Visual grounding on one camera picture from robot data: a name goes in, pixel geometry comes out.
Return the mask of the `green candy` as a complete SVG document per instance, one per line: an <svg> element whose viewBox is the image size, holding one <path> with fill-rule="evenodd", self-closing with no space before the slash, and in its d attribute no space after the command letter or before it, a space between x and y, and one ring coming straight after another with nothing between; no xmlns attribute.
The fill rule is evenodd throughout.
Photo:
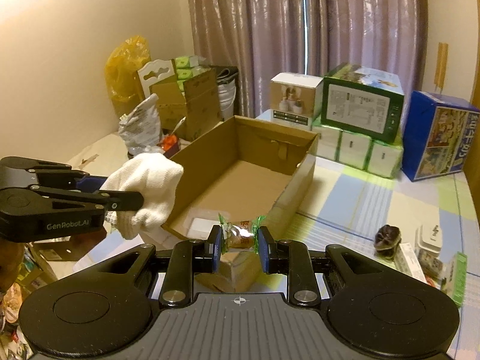
<svg viewBox="0 0 480 360"><path fill-rule="evenodd" d="M218 217L222 229L221 252L223 254L238 250L258 252L258 231L266 219L265 215L261 215L253 220L243 220L235 223L229 222L221 214Z"/></svg>

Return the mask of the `dark brown snack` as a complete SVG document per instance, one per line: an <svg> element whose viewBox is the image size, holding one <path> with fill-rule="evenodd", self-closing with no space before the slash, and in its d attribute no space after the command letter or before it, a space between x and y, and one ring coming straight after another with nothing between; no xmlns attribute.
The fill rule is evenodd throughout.
<svg viewBox="0 0 480 360"><path fill-rule="evenodd" d="M385 224L374 237L374 249L378 255L386 259L393 259L401 242L401 232L396 226Z"/></svg>

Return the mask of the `long white green box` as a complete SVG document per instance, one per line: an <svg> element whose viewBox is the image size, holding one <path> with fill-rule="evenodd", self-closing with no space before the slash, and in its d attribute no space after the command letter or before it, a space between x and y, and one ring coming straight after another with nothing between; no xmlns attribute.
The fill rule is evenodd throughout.
<svg viewBox="0 0 480 360"><path fill-rule="evenodd" d="M394 254L394 264L399 272L427 284L425 274L410 243L400 243L398 245Z"/></svg>

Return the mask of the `white plastic packet in box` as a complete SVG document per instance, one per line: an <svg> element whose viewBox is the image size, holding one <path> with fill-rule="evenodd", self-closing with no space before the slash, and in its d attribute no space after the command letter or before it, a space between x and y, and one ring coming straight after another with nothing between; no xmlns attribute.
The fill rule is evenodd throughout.
<svg viewBox="0 0 480 360"><path fill-rule="evenodd" d="M206 240L215 225L218 225L217 220L195 217L190 223L187 236L190 239Z"/></svg>

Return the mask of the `open cardboard box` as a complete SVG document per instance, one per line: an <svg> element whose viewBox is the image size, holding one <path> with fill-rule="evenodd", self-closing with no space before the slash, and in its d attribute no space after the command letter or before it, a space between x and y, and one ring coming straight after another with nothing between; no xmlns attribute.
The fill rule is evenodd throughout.
<svg viewBox="0 0 480 360"><path fill-rule="evenodd" d="M185 239L193 217L264 217L283 237L312 183L317 135L234 116L172 156L184 173L163 229Z"/></svg>

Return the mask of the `crumpled silver foil bag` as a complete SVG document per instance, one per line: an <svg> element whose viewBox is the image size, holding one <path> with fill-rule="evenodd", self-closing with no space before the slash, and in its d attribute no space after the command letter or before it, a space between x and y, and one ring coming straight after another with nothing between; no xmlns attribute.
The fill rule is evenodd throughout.
<svg viewBox="0 0 480 360"><path fill-rule="evenodd" d="M157 109L159 97L151 94L128 115L120 117L118 133L131 159L143 153L164 153L160 147L163 138Z"/></svg>

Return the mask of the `checked tablecloth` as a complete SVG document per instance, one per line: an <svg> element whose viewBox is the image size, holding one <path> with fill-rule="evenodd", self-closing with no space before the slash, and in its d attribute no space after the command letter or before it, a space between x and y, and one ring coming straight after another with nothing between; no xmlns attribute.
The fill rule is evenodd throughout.
<svg viewBox="0 0 480 360"><path fill-rule="evenodd" d="M312 250L341 244L368 257L384 224L400 229L413 243L419 227L442 229L440 260L467 257L460 327L448 353L455 359L479 358L479 224L470 189L461 173L411 182L405 175L385 179L318 158L313 181L285 236Z"/></svg>

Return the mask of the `brown stacked cardboard boxes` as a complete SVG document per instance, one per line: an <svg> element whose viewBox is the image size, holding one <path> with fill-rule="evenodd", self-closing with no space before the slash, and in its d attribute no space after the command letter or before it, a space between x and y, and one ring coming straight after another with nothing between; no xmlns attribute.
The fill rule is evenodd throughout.
<svg viewBox="0 0 480 360"><path fill-rule="evenodd" d="M190 78L184 83L184 92L175 80L165 79L151 86L157 94L157 109L161 127L174 130L185 117L184 123L176 131L185 141L194 141L221 122L221 108L213 69Z"/></svg>

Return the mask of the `middle white tissue pack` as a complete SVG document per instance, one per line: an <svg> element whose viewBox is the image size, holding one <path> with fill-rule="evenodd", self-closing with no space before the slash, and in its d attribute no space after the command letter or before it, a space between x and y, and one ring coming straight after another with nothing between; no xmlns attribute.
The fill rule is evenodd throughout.
<svg viewBox="0 0 480 360"><path fill-rule="evenodd" d="M368 160L371 144L370 136L343 130L337 160L341 164L363 170Z"/></svg>

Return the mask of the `white box with dog picture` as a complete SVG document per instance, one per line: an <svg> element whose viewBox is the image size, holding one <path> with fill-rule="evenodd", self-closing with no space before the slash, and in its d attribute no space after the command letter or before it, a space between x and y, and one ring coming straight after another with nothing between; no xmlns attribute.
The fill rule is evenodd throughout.
<svg viewBox="0 0 480 360"><path fill-rule="evenodd" d="M319 76L281 72L270 81L272 122L309 131L321 110Z"/></svg>

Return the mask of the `white bucket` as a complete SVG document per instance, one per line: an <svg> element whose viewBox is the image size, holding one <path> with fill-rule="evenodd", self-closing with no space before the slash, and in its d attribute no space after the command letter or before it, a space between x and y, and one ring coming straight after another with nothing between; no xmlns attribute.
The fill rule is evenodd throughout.
<svg viewBox="0 0 480 360"><path fill-rule="evenodd" d="M236 92L237 86L235 80L231 80L229 83L220 84L218 86L220 111L223 120L229 119L233 116Z"/></svg>

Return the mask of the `white charger case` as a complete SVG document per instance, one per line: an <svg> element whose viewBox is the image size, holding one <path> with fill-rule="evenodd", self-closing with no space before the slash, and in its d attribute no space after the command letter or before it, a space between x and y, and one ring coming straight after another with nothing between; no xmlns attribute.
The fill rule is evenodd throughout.
<svg viewBox="0 0 480 360"><path fill-rule="evenodd" d="M443 246L443 232L439 225L424 227L416 230L416 249L439 255Z"/></svg>

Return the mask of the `green appliance box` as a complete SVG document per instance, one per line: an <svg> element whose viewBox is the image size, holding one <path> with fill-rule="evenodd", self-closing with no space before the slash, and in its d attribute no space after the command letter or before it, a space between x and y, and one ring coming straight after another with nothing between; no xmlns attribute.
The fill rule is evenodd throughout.
<svg viewBox="0 0 480 360"><path fill-rule="evenodd" d="M391 144L400 127L404 91L400 77L342 63L322 80L320 122Z"/></svg>

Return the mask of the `blue milk carton box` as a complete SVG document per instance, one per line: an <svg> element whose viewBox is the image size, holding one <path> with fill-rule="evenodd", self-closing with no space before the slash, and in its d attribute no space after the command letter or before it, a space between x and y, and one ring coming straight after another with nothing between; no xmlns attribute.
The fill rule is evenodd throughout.
<svg viewBox="0 0 480 360"><path fill-rule="evenodd" d="M478 126L479 109L465 99L412 92L403 130L403 173L418 181L461 172Z"/></svg>

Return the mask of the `purple curtain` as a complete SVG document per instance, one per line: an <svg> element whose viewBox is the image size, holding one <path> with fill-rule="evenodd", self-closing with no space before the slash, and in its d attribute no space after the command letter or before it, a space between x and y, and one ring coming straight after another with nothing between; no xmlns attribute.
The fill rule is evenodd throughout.
<svg viewBox="0 0 480 360"><path fill-rule="evenodd" d="M322 76L357 63L422 82L427 0L189 0L196 54L239 70L235 111L270 106L280 72Z"/></svg>

